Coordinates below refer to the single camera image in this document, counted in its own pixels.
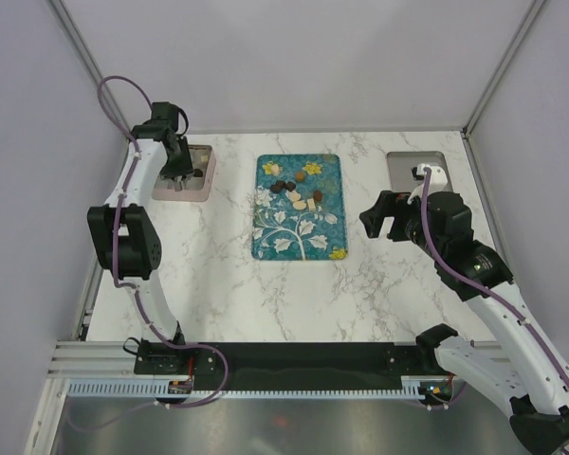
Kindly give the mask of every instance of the metal floor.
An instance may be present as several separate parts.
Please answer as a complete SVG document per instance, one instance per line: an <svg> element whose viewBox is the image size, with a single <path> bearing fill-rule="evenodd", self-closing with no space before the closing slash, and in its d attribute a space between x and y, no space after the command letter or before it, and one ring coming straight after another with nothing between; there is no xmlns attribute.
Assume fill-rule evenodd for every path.
<svg viewBox="0 0 569 455"><path fill-rule="evenodd" d="M93 426L142 402L70 399ZM450 410L395 401L223 399L198 409L142 409L92 434L65 426L66 455L526 455L503 414L469 389Z"/></svg>

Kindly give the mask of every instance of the teal tray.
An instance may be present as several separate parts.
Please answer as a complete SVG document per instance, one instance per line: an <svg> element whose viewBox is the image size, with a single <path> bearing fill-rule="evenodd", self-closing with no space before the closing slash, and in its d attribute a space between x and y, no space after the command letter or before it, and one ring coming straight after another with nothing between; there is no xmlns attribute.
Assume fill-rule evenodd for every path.
<svg viewBox="0 0 569 455"><path fill-rule="evenodd" d="M278 176L270 168L278 164ZM295 181L303 171L305 180ZM276 180L294 182L303 201L323 194L316 211L296 210L290 193L270 191ZM257 158L251 251L262 261L325 261L347 256L340 158L336 155L261 155Z"/></svg>

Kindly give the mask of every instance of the white marble surface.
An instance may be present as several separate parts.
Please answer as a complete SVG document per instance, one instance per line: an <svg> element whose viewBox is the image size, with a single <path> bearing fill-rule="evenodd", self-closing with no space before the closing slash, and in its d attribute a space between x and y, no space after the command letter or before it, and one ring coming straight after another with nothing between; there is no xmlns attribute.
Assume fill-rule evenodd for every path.
<svg viewBox="0 0 569 455"><path fill-rule="evenodd" d="M189 341L411 341L446 322L461 335L492 340L486 326L438 279L411 243L367 239L358 214L390 182L390 151L441 151L453 189L473 212L476 237L492 245L458 133L190 136L210 144L217 167L206 203L152 201L164 293ZM251 258L257 156L332 153L341 159L349 255L343 261L259 262ZM89 340L139 336L132 303L101 283Z"/></svg>

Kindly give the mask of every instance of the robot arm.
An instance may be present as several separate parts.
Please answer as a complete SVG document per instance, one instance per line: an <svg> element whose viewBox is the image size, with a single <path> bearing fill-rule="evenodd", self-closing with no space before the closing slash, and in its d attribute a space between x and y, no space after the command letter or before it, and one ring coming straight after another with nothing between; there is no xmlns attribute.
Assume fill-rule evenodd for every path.
<svg viewBox="0 0 569 455"><path fill-rule="evenodd" d="M119 219L119 275L137 287L145 302L147 317L156 329L173 342L182 342L183 336L176 318L164 297L158 266L162 259L162 246L145 208L150 202L158 176L181 180L193 172L187 139L177 136L179 108L169 102L152 104L152 117L136 126L132 134L136 138L139 153L129 144L126 163L116 188L101 207L92 207L87 213L93 244L102 268L112 270L114 218L120 196L125 197ZM132 166L135 172L126 181ZM126 287L133 306L136 290ZM147 327L142 337L158 341Z"/></svg>
<svg viewBox="0 0 569 455"><path fill-rule="evenodd" d="M418 166L422 171L424 168L437 175L436 188L444 188L447 181L442 169L439 172L438 166ZM422 180L423 172L415 169L413 176ZM378 237L385 217L394 217L388 238L394 242L412 241L432 256L416 198L421 192L382 191L376 204L360 215L369 238ZM486 324L514 371L477 353L445 325L419 336L418 344L433 350L433 360L441 368L466 380L493 402L509 418L515 434L531 453L553 453L569 444L569 383L565 383L553 360L562 366L568 378L569 364L531 315L499 255L473 239L471 212L460 195L430 191L427 204L431 238L444 263L510 303L509 308L504 307L435 262L442 282Z"/></svg>

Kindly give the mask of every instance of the white wall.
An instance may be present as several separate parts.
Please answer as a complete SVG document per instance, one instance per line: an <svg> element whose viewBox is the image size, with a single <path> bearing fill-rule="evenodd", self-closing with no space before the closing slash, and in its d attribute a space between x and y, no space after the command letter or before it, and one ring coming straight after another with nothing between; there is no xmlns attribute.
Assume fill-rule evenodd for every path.
<svg viewBox="0 0 569 455"><path fill-rule="evenodd" d="M44 0L0 0L0 455L22 453L123 141Z"/></svg>
<svg viewBox="0 0 569 455"><path fill-rule="evenodd" d="M195 132L464 126L531 3L64 2L103 74L180 103Z"/></svg>
<svg viewBox="0 0 569 455"><path fill-rule="evenodd" d="M569 360L569 0L550 2L472 143L523 295Z"/></svg>

